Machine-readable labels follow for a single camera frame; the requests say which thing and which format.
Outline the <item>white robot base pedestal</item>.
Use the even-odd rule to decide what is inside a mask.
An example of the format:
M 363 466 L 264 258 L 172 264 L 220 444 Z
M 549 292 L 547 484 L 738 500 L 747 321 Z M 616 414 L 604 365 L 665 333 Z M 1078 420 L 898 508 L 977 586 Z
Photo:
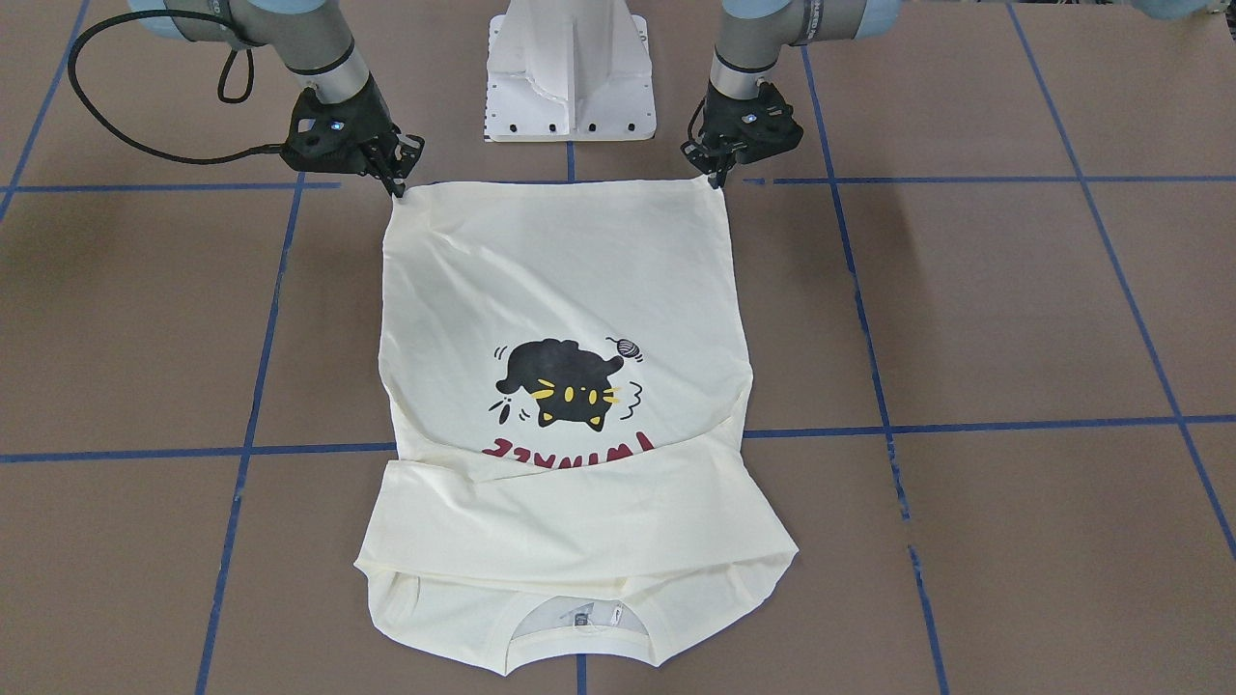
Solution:
M 489 19 L 483 137 L 493 143 L 653 139 L 646 19 L 625 1 L 512 1 Z

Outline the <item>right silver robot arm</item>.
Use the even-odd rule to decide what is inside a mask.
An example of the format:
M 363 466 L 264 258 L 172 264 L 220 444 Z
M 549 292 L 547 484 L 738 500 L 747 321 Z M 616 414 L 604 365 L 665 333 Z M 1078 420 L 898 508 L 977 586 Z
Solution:
M 424 147 L 391 119 L 336 1 L 131 1 L 151 32 L 234 49 L 269 45 L 302 92 L 274 150 L 298 172 L 368 176 L 405 194 Z

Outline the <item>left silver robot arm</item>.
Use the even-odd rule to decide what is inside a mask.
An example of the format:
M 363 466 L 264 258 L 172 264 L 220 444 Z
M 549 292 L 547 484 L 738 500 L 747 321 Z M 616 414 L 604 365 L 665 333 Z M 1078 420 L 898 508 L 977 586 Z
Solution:
M 865 40 L 892 27 L 900 1 L 724 1 L 707 92 L 681 153 L 714 189 L 738 164 L 796 148 L 803 129 L 768 75 L 786 45 Z

